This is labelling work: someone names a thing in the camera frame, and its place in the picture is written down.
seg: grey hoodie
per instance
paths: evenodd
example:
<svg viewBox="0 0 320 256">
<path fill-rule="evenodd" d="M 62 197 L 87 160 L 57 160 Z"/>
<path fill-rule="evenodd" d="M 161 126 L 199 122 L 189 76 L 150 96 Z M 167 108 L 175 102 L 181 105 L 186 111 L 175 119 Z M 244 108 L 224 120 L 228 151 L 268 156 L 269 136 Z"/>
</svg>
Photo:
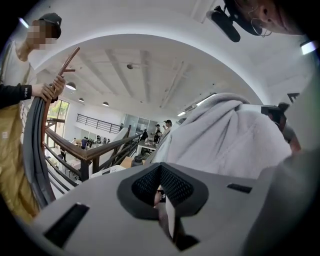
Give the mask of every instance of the grey hoodie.
<svg viewBox="0 0 320 256">
<path fill-rule="evenodd" d="M 179 127 L 172 127 L 151 159 L 196 170 L 258 178 L 262 169 L 291 155 L 289 144 L 268 116 L 235 111 L 249 102 L 232 93 L 211 97 Z"/>
</svg>

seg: white t-shirt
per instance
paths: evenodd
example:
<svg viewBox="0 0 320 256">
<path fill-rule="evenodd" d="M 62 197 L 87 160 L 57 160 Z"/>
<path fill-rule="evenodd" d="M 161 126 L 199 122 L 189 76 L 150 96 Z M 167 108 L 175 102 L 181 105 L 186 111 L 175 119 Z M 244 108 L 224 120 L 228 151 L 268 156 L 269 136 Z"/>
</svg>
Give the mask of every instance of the white t-shirt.
<svg viewBox="0 0 320 256">
<path fill-rule="evenodd" d="M 167 129 L 165 129 L 164 132 L 163 132 L 163 134 L 162 134 L 162 137 L 166 136 L 166 134 L 167 134 L 168 132 L 170 132 L 170 130 L 171 130 L 171 127 L 168 127 Z"/>
<path fill-rule="evenodd" d="M 12 42 L 12 47 L 9 50 L 3 67 L 3 84 L 5 86 L 17 86 L 22 84 L 24 78 L 28 72 L 30 63 L 29 61 L 21 61 L 16 53 L 15 41 Z M 37 83 L 37 77 L 35 71 L 30 67 L 29 75 L 26 79 L 26 85 L 34 85 Z M 32 102 L 32 99 L 24 100 L 24 104 L 27 106 Z"/>
</svg>

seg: ceiling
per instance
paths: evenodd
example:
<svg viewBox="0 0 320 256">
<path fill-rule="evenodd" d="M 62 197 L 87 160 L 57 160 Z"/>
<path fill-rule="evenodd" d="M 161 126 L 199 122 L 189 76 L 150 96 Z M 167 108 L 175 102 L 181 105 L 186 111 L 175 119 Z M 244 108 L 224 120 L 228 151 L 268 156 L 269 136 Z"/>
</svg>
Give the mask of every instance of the ceiling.
<svg viewBox="0 0 320 256">
<path fill-rule="evenodd" d="M 44 1 L 26 17 L 56 12 L 62 35 L 30 61 L 40 81 L 50 81 L 75 46 L 66 73 L 77 86 L 63 96 L 153 119 L 176 117 L 211 93 L 243 95 L 275 104 L 287 90 L 301 91 L 315 69 L 300 52 L 301 36 L 252 36 L 238 25 L 239 43 L 206 19 L 223 0 Z M 21 28 L 16 33 L 22 36 Z"/>
</svg>

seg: vent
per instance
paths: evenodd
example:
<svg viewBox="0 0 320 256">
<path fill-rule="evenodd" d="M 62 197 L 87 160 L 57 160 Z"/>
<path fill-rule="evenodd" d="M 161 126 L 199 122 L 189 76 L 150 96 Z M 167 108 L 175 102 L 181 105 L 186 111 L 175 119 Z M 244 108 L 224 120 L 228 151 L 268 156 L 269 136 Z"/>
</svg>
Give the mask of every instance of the vent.
<svg viewBox="0 0 320 256">
<path fill-rule="evenodd" d="M 197 107 L 197 106 L 191 105 L 191 106 L 188 106 L 184 111 L 185 111 L 185 112 L 190 112 L 190 111 L 194 110 L 196 107 Z"/>
</svg>

